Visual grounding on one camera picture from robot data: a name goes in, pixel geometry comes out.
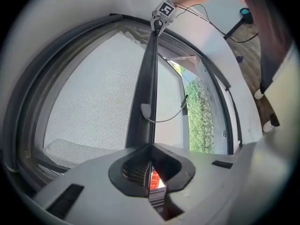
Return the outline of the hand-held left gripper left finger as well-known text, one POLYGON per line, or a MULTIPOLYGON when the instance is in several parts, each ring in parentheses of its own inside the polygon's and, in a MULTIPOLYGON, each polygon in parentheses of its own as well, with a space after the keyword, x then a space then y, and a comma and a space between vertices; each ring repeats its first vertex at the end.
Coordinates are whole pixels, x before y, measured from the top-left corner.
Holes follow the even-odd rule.
POLYGON ((149 202, 144 148, 85 161, 43 187, 34 202, 71 225, 163 225, 149 202))

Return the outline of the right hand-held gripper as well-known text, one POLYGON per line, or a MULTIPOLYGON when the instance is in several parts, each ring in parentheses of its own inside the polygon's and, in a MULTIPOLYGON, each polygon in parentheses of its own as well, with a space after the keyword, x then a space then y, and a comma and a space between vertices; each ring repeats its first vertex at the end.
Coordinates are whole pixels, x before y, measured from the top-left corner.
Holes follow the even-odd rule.
POLYGON ((169 0, 162 1, 153 11, 150 20, 151 29, 158 37, 173 22, 178 6, 169 0))

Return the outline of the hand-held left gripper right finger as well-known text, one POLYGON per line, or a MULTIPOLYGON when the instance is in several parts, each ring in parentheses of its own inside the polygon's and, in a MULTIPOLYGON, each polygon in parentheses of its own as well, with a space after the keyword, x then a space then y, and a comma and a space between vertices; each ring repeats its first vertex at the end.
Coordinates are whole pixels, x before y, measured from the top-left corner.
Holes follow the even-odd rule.
POLYGON ((168 225, 252 225, 270 212, 290 177, 290 149, 258 141, 237 155, 154 144, 155 168, 166 185, 168 225))

